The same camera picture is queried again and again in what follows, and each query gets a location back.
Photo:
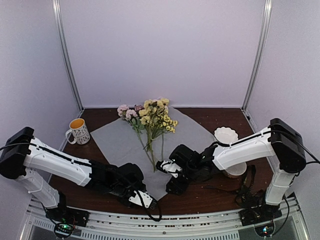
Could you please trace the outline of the white wrapping paper sheet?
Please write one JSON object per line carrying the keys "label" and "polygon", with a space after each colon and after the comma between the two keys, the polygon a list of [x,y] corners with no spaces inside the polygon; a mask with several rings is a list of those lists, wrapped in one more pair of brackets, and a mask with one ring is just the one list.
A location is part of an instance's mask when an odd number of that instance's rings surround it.
{"label": "white wrapping paper sheet", "polygon": [[[180,144],[200,153],[214,142],[215,138],[208,130],[179,110],[169,108],[169,116],[177,120],[178,125],[175,133],[164,135],[164,160],[167,160]],[[143,151],[135,131],[126,121],[117,119],[92,131],[91,137],[110,164],[118,167],[126,163],[138,165],[143,173],[143,183],[147,192],[156,200],[167,194],[166,184],[172,176],[158,170],[153,172],[152,164]],[[142,134],[142,140],[146,143],[145,133]],[[161,161],[161,141],[159,137],[152,144],[154,156],[158,161]]]}

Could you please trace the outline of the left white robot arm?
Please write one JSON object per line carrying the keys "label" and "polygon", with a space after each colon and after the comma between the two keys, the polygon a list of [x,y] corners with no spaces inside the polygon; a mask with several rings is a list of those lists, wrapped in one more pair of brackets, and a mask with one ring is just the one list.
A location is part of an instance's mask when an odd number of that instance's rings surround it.
{"label": "left white robot arm", "polygon": [[23,185],[46,209],[52,209],[53,215],[61,222],[69,221],[72,211],[65,206],[65,196],[50,186],[37,170],[102,194],[112,194],[128,205],[151,206],[152,198],[136,164],[126,163],[118,167],[78,158],[48,146],[33,133],[34,129],[25,127],[0,148],[0,174]]}

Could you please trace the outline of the pink flower stem two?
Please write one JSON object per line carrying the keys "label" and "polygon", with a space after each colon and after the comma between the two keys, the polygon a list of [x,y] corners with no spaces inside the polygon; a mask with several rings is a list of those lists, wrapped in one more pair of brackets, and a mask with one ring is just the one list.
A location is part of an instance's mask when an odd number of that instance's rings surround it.
{"label": "pink flower stem two", "polygon": [[147,144],[143,141],[142,134],[146,131],[146,127],[142,122],[142,116],[140,116],[140,111],[137,113],[133,108],[130,108],[128,105],[123,104],[117,108],[117,114],[123,121],[127,122],[130,127],[135,131],[138,140],[142,146],[142,150],[146,154],[149,162],[152,165],[153,172],[156,171],[156,163],[155,160],[149,154],[147,150]]}

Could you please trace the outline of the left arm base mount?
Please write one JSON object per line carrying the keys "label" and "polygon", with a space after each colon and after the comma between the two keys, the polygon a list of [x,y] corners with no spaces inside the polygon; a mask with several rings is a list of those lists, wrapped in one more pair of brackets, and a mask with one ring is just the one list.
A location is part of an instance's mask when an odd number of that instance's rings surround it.
{"label": "left arm base mount", "polygon": [[58,239],[69,238],[76,227],[86,227],[89,220],[88,211],[67,207],[65,202],[55,208],[46,208],[42,204],[42,208],[53,223],[53,233]]}

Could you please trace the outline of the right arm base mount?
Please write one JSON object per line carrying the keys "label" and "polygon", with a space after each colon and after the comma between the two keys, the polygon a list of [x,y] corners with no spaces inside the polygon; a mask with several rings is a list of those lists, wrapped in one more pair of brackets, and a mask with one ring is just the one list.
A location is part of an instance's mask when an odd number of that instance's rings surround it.
{"label": "right arm base mount", "polygon": [[262,238],[271,238],[276,233],[275,219],[283,216],[279,205],[268,205],[262,190],[258,193],[238,194],[235,198],[243,208],[238,214],[243,227],[254,226],[255,233]]}

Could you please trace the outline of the large yellow flower bunch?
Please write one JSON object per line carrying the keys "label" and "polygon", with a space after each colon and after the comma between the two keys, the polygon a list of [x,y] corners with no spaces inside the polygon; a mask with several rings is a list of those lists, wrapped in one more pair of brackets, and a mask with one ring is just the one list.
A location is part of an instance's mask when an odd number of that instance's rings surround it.
{"label": "large yellow flower bunch", "polygon": [[167,98],[160,98],[160,99],[149,99],[146,100],[143,104],[145,110],[142,110],[139,112],[140,116],[142,117],[142,123],[145,125],[146,130],[146,146],[148,153],[152,157],[152,159],[155,161],[155,165],[157,163],[157,158],[154,155],[153,145],[152,148],[149,146],[149,133],[151,132],[149,130],[150,122],[152,121],[152,118],[156,115],[161,115],[164,113],[167,113],[169,115],[169,103],[170,100]]}

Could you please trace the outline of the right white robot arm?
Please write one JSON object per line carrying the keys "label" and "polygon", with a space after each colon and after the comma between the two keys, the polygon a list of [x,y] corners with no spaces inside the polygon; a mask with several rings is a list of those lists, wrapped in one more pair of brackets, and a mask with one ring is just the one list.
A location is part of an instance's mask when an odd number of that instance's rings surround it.
{"label": "right white robot arm", "polygon": [[289,189],[294,175],[307,165],[302,136],[279,118],[261,131],[231,143],[213,142],[201,153],[178,145],[159,169],[171,174],[166,184],[169,194],[183,194],[190,182],[206,181],[230,167],[264,157],[279,163],[265,193],[265,203],[256,210],[259,220],[268,220]]}

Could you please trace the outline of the small yellow flower bunch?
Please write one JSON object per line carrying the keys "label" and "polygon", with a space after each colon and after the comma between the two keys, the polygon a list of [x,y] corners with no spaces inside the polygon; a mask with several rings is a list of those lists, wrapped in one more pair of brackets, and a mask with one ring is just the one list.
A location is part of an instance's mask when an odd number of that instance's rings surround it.
{"label": "small yellow flower bunch", "polygon": [[165,112],[163,114],[155,115],[150,122],[148,129],[149,133],[149,147],[152,148],[153,142],[159,137],[163,137],[168,133],[175,133],[178,125],[177,120],[172,120],[171,117]]}

